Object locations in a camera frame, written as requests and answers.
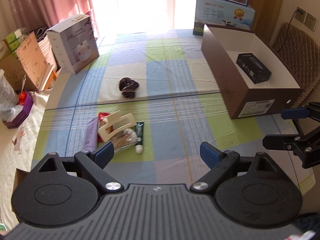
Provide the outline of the cotton swab bag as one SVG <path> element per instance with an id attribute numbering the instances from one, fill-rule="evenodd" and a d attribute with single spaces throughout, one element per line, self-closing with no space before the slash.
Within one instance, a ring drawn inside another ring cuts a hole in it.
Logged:
<path id="1" fill-rule="evenodd" d="M 118 154 L 121 151 L 134 146 L 138 142 L 138 136 L 133 129 L 127 128 L 113 136 L 111 142 L 114 146 L 114 153 Z"/>

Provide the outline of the dark green cream tube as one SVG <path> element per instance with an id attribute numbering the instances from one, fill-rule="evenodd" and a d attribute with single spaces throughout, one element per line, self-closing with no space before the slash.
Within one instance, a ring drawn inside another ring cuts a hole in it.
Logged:
<path id="1" fill-rule="evenodd" d="M 137 142 L 135 145 L 136 153 L 141 154 L 143 152 L 143 132 L 144 132 L 144 122 L 137 122 L 135 126 L 135 132 L 137 135 Z"/>

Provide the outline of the brown cardboard sorting box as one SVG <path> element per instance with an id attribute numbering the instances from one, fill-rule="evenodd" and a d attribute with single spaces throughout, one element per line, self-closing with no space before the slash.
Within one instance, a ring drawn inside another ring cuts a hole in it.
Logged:
<path id="1" fill-rule="evenodd" d="M 303 92 L 288 65 L 252 31 L 207 24 L 201 50 L 231 119 L 280 113 Z"/>

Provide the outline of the purple sachet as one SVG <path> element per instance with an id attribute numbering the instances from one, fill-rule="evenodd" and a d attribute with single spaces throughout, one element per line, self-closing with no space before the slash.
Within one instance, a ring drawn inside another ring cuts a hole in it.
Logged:
<path id="1" fill-rule="evenodd" d="M 93 152 L 98 145 L 98 117 L 93 118 L 87 124 L 84 150 Z"/>

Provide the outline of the red snack packet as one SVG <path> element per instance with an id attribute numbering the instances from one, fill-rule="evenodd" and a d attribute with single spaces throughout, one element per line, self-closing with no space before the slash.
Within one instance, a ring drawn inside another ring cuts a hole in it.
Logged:
<path id="1" fill-rule="evenodd" d="M 101 126 L 105 125 L 104 119 L 109 116 L 109 113 L 106 112 L 100 112 L 98 114 L 98 128 L 100 128 Z M 98 135 L 98 142 L 103 142 L 103 140 L 101 139 L 100 135 Z"/>

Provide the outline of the cream hair claw clip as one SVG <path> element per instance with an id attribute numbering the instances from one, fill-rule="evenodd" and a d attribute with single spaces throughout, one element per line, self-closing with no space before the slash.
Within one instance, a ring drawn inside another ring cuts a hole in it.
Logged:
<path id="1" fill-rule="evenodd" d="M 103 125 L 98 128 L 98 134 L 103 142 L 109 141 L 121 131 L 136 125 L 132 113 L 123 114 L 118 110 L 103 119 Z"/>

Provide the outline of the black product box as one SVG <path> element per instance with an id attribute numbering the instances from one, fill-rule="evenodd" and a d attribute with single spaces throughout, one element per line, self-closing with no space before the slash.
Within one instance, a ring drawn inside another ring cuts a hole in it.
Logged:
<path id="1" fill-rule="evenodd" d="M 236 63 L 254 84 L 266 82 L 271 76 L 269 69 L 252 53 L 238 54 Z"/>

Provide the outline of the brown quilted chair cushion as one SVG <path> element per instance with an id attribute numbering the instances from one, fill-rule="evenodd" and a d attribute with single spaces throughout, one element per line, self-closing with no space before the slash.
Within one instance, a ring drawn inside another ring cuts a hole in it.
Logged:
<path id="1" fill-rule="evenodd" d="M 304 31 L 283 22 L 272 43 L 304 90 L 293 104 L 300 106 L 319 86 L 319 45 Z"/>

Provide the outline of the dark purple scrunchie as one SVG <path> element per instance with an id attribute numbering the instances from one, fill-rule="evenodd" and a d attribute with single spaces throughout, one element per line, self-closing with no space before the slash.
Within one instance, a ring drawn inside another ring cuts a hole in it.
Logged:
<path id="1" fill-rule="evenodd" d="M 138 89 L 139 83 L 129 77 L 124 77 L 119 81 L 119 90 L 127 99 L 134 99 Z"/>

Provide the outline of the purple tray box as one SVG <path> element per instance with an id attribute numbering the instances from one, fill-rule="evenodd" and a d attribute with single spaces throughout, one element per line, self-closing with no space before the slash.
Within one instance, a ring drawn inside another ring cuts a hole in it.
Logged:
<path id="1" fill-rule="evenodd" d="M 3 124 L 8 129 L 18 128 L 29 116 L 31 108 L 33 106 L 33 98 L 29 93 L 27 93 L 24 105 L 18 105 L 18 113 L 14 114 L 14 118 L 9 121 L 3 121 Z"/>

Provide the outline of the clear plastic bag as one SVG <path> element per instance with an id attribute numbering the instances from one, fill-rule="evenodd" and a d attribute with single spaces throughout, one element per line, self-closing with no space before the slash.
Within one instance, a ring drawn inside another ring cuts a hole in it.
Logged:
<path id="1" fill-rule="evenodd" d="M 3 121 L 10 121 L 13 118 L 15 107 L 18 104 L 18 95 L 7 81 L 4 76 L 4 70 L 2 69 L 0 86 L 1 119 Z"/>

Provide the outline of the checked blue green tablecloth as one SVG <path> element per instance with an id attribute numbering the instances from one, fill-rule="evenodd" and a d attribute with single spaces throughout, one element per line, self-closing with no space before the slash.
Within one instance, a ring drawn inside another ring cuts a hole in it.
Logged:
<path id="1" fill-rule="evenodd" d="M 78 74 L 62 73 L 52 88 L 33 163 L 48 152 L 71 156 L 84 148 L 87 124 L 100 112 L 132 113 L 144 122 L 143 152 L 116 154 L 107 172 L 123 184 L 192 184 L 208 170 L 200 144 L 242 155 L 262 151 L 267 134 L 293 134 L 279 115 L 232 120 L 191 30 L 105 37 L 99 57 Z M 134 99 L 122 96 L 119 81 L 139 83 Z"/>

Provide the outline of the brown cardboard carton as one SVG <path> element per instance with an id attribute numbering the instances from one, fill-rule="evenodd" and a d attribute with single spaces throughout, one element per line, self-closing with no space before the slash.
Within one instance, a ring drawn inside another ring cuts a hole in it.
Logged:
<path id="1" fill-rule="evenodd" d="M 45 59 L 34 33 L 22 42 L 16 50 L 17 56 L 8 55 L 1 61 L 4 76 L 15 91 L 22 87 L 27 91 L 39 92 L 50 89 L 56 80 L 54 67 Z"/>

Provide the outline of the white appliance box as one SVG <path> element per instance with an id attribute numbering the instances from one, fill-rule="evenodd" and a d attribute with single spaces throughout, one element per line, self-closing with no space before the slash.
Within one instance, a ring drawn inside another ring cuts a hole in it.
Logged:
<path id="1" fill-rule="evenodd" d="M 99 57 L 91 18 L 78 14 L 47 29 L 57 64 L 72 74 L 78 74 Z"/>

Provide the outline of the blue milk carton box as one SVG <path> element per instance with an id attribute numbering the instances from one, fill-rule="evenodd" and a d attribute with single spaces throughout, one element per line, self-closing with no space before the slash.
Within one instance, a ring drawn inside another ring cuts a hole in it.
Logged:
<path id="1" fill-rule="evenodd" d="M 196 0 L 193 34 L 202 36 L 204 25 L 223 25 L 250 30 L 255 10 L 225 0 Z"/>

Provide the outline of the green tissue packs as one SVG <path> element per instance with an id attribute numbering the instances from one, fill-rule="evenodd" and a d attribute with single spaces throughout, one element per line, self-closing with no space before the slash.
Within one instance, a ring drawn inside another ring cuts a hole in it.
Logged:
<path id="1" fill-rule="evenodd" d="M 29 32 L 26 28 L 18 28 L 5 38 L 11 52 L 15 52 L 22 42 L 28 37 Z"/>

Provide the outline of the pink curtain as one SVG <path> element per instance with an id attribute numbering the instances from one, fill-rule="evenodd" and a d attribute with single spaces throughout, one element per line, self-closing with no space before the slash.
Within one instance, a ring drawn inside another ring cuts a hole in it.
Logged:
<path id="1" fill-rule="evenodd" d="M 99 36 L 92 0 L 7 0 L 15 26 L 29 30 L 43 25 L 52 27 L 77 15 L 90 17 L 94 36 Z"/>

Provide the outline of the beige wall socket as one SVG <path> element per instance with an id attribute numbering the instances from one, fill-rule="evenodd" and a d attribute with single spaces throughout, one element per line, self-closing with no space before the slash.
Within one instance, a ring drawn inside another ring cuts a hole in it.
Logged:
<path id="1" fill-rule="evenodd" d="M 312 16 L 310 13 L 307 13 L 306 19 L 305 19 L 305 25 L 312 31 L 315 31 L 317 27 L 318 20 L 314 16 Z"/>

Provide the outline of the wall socket with plug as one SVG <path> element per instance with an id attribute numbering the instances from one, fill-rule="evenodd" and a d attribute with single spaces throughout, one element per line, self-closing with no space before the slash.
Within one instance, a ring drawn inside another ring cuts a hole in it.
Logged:
<path id="1" fill-rule="evenodd" d="M 305 23 L 306 20 L 306 11 L 303 10 L 300 7 L 297 7 L 296 13 L 295 13 L 295 19 L 298 20 L 301 23 Z"/>

